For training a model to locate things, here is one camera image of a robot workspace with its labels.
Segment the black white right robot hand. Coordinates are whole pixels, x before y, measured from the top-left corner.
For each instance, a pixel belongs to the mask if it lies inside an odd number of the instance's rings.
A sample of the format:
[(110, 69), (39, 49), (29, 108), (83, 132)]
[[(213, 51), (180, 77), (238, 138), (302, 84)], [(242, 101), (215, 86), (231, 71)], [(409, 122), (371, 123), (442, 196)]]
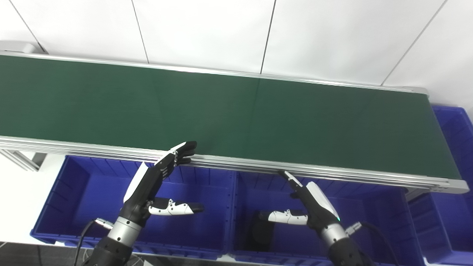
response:
[(285, 211), (260, 211), (258, 214), (260, 219), (275, 223), (306, 225), (318, 234), (324, 231), (345, 234), (336, 209), (316, 183), (311, 181), (307, 185), (302, 185), (287, 170), (279, 170), (278, 173), (288, 181), (293, 189), (293, 195), (302, 202), (306, 208), (306, 213), (290, 209)]

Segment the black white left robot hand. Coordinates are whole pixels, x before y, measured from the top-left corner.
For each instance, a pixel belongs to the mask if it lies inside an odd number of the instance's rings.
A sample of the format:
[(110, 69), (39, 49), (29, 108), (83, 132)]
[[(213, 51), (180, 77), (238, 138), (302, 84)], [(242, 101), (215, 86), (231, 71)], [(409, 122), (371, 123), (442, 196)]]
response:
[(196, 147), (196, 141), (186, 141), (172, 147), (151, 167), (143, 162), (129, 185), (118, 220), (143, 228), (151, 215), (191, 215), (203, 212), (202, 203), (156, 197), (163, 181), (173, 170), (179, 165), (191, 162)]

